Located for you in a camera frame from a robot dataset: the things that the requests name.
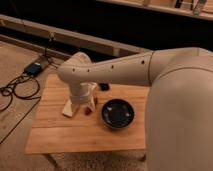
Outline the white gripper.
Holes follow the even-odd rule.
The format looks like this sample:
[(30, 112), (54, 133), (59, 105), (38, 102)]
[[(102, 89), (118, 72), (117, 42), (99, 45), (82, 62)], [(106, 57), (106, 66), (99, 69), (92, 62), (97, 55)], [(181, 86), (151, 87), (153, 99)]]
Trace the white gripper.
[(96, 110), (96, 105), (98, 103), (98, 98), (94, 98), (94, 91), (97, 87), (96, 83), (80, 83), (80, 84), (70, 84), (70, 100), (74, 104), (84, 104), (92, 102), (86, 106), (85, 114), (90, 115)]

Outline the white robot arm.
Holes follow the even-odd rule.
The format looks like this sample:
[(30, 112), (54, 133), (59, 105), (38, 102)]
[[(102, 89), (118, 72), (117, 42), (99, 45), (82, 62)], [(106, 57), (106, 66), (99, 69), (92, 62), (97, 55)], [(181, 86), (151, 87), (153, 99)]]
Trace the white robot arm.
[(70, 99), (91, 99), (90, 85), (147, 86), (147, 171), (213, 171), (213, 51), (155, 50), (93, 63), (77, 52), (58, 69)]

